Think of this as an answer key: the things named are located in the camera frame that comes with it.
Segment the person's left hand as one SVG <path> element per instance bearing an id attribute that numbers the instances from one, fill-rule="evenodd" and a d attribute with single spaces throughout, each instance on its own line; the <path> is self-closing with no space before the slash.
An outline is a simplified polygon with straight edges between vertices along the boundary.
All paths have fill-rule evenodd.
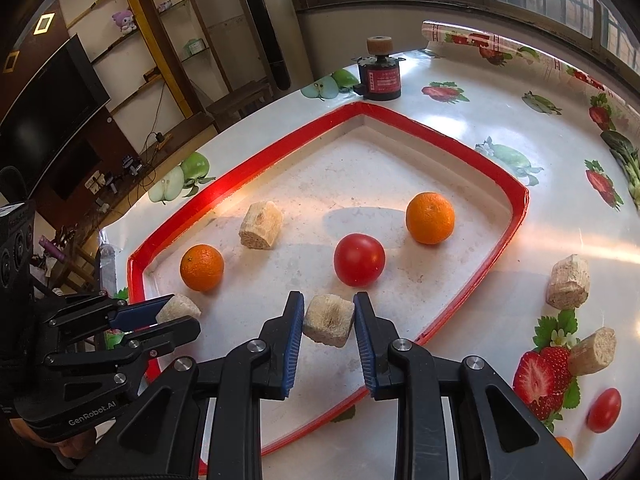
<path id="1" fill-rule="evenodd" d="M 60 442 L 48 442 L 38 437 L 23 419 L 11 418 L 9 423 L 19 437 L 40 446 L 40 448 L 52 448 L 61 456 L 73 460 L 86 457 L 96 446 L 96 430 L 94 428 Z"/>

